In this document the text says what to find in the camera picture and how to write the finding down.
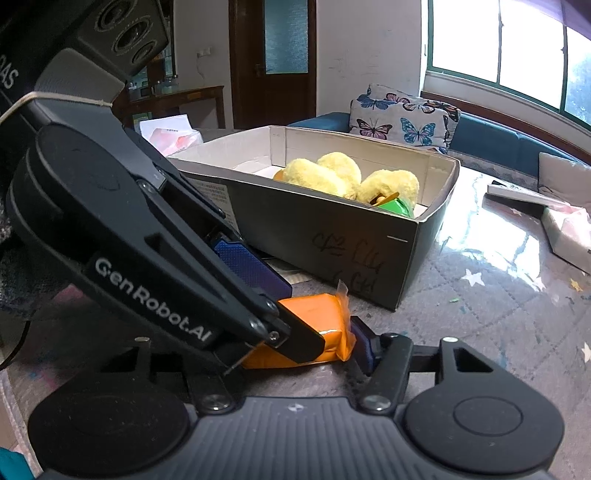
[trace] screw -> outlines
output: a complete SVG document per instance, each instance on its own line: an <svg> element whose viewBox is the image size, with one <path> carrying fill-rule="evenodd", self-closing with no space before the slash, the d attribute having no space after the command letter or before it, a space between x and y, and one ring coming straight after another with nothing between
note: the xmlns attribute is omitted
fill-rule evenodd
<svg viewBox="0 0 591 480"><path fill-rule="evenodd" d="M383 348L388 348L392 344L392 340L394 340L397 336L397 333L383 333L379 336L379 343Z"/></svg>
<svg viewBox="0 0 591 480"><path fill-rule="evenodd" d="M382 395L368 395L361 399L361 404L368 410L382 411L390 408L392 402Z"/></svg>
<svg viewBox="0 0 591 480"><path fill-rule="evenodd" d="M150 185L147 181L139 179L137 183L139 188L147 190L150 193L156 193L156 189L152 187L152 185Z"/></svg>
<svg viewBox="0 0 591 480"><path fill-rule="evenodd" d="M225 395L219 395L219 394L206 395L201 400L201 405L204 408L206 408L208 410L213 410L213 411L224 410L224 409L228 408L231 404L232 404L232 400L230 400Z"/></svg>
<svg viewBox="0 0 591 480"><path fill-rule="evenodd" d="M262 322L257 318L250 319L252 329L261 336L267 335L267 329Z"/></svg>
<svg viewBox="0 0 591 480"><path fill-rule="evenodd" d="M265 299L265 304L269 307L269 309L271 310L271 313L273 313L274 315L279 315L279 310L277 309L277 305L275 305L271 300Z"/></svg>

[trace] window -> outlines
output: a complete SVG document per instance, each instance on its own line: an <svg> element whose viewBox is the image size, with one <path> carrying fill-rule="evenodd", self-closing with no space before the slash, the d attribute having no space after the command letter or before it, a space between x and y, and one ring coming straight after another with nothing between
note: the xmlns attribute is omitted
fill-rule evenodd
<svg viewBox="0 0 591 480"><path fill-rule="evenodd" d="M520 95L591 129L591 40L518 0L429 4L429 70Z"/></svg>

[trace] green toy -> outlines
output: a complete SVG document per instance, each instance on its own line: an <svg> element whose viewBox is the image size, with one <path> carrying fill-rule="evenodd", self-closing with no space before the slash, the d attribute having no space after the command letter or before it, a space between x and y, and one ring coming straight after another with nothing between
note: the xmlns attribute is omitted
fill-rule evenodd
<svg viewBox="0 0 591 480"><path fill-rule="evenodd" d="M382 208L392 213L397 213L399 215L414 218L414 212L407 201L402 198L396 198L394 200L390 200L389 202L383 203L378 206L378 208Z"/></svg>

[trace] white wall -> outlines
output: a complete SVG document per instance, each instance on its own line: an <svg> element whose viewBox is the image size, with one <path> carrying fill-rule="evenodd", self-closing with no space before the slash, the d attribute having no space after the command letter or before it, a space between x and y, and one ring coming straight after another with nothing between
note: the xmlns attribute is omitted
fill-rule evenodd
<svg viewBox="0 0 591 480"><path fill-rule="evenodd" d="M591 133L534 102L443 73L427 72L424 90L482 105L535 125L591 153Z"/></svg>
<svg viewBox="0 0 591 480"><path fill-rule="evenodd" d="M317 113L346 112L370 83L411 95L422 85L427 0L317 0ZM224 85L232 127L227 0L174 0L174 41L180 88ZM197 59L197 50L211 47ZM187 105L194 127L215 128L212 100Z"/></svg>
<svg viewBox="0 0 591 480"><path fill-rule="evenodd" d="M419 93L422 3L317 0L319 115L348 112L351 100L370 83Z"/></svg>
<svg viewBox="0 0 591 480"><path fill-rule="evenodd" d="M208 47L211 55L197 59L197 51ZM181 90L224 85L226 127L232 128L228 0L174 0L174 53ZM193 127L217 128L214 100L181 111Z"/></svg>

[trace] blue gripper pad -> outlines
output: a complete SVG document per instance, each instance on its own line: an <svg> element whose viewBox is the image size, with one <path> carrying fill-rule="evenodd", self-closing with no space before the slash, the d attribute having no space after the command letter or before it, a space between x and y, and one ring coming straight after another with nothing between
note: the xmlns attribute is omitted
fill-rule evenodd
<svg viewBox="0 0 591 480"><path fill-rule="evenodd" d="M220 238L213 250L250 288L260 288L273 301L291 298L291 285L242 243Z"/></svg>

